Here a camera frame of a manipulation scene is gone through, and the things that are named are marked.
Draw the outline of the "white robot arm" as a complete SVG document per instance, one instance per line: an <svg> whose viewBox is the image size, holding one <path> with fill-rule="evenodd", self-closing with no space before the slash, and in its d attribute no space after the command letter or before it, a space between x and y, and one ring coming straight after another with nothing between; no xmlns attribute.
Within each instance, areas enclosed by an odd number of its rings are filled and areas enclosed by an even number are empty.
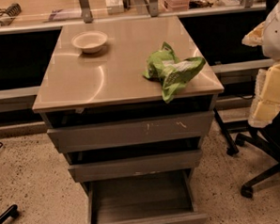
<svg viewBox="0 0 280 224"><path fill-rule="evenodd" d="M245 35L241 43L262 47L263 55L273 60L268 70L257 73L255 99L249 113L249 124L263 128L272 124L280 112L280 0L266 20Z"/></svg>

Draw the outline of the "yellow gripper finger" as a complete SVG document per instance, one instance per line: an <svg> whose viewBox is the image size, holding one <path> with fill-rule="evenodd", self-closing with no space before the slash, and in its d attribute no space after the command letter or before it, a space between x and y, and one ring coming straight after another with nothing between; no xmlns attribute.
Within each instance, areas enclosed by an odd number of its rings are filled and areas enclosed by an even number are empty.
<svg viewBox="0 0 280 224"><path fill-rule="evenodd" d="M263 32L264 32L264 22L261 22L256 26L250 33L245 35L241 40L241 43L250 46L256 47L258 45L262 45L263 43Z"/></svg>
<svg viewBox="0 0 280 224"><path fill-rule="evenodd" d="M263 128L272 124L280 112L280 61L268 70L257 73L255 98L252 101L248 117L249 125Z"/></svg>

